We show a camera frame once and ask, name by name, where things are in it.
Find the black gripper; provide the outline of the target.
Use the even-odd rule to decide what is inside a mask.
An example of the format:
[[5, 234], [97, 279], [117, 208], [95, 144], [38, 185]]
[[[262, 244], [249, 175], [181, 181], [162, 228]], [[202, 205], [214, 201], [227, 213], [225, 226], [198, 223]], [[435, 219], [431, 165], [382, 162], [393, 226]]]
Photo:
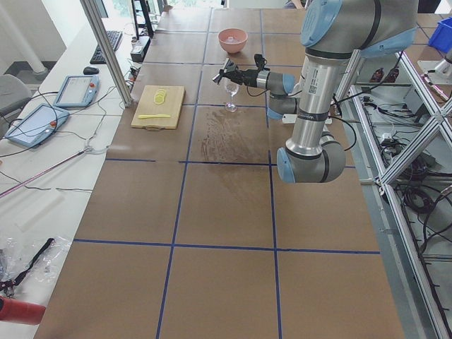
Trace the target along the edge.
[[246, 85], [246, 86], [257, 86], [257, 78], [258, 78], [259, 71], [257, 70], [229, 70], [225, 71], [225, 76], [236, 76], [236, 81], [232, 81], [229, 78], [224, 78], [223, 83], [224, 86], [240, 86], [240, 85]]

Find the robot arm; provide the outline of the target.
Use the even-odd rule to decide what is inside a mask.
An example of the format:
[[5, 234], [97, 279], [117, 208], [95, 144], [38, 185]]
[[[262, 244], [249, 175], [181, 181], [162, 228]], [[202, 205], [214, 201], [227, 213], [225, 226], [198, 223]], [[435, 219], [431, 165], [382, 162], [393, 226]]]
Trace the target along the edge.
[[313, 1], [302, 26], [305, 62], [299, 97], [289, 96], [295, 78], [267, 69], [260, 54], [255, 69], [241, 71], [232, 61], [225, 62], [215, 83], [229, 78], [269, 90], [269, 117], [297, 115], [292, 136], [277, 151], [284, 182], [324, 183], [341, 175], [345, 151], [325, 121], [342, 67], [356, 49], [372, 58], [409, 47], [416, 35], [417, 10], [417, 1]]

